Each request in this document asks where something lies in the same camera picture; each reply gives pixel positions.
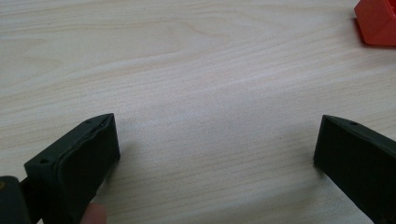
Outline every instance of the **red object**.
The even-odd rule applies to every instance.
[[[355,13],[364,42],[396,46],[396,0],[361,0]]]

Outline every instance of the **screw hole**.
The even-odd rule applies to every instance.
[[[45,163],[48,163],[48,162],[49,162],[49,160],[47,160],[47,159],[42,159],[42,160],[40,161],[41,164],[45,164]]]

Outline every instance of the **fingertip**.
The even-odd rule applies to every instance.
[[[106,209],[99,203],[90,203],[81,219],[81,224],[106,224]]]

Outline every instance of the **light wood grain surface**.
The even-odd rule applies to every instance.
[[[323,114],[396,139],[357,3],[1,1],[0,175],[113,112],[108,223],[371,223],[312,160]]]

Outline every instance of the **dark gray plastic part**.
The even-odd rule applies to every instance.
[[[14,176],[0,176],[0,223],[31,224],[20,182]]]
[[[46,205],[44,223],[78,224],[119,159],[114,115],[105,114],[80,123],[26,162],[29,184]]]
[[[396,223],[396,142],[325,115],[314,162],[374,223]]]

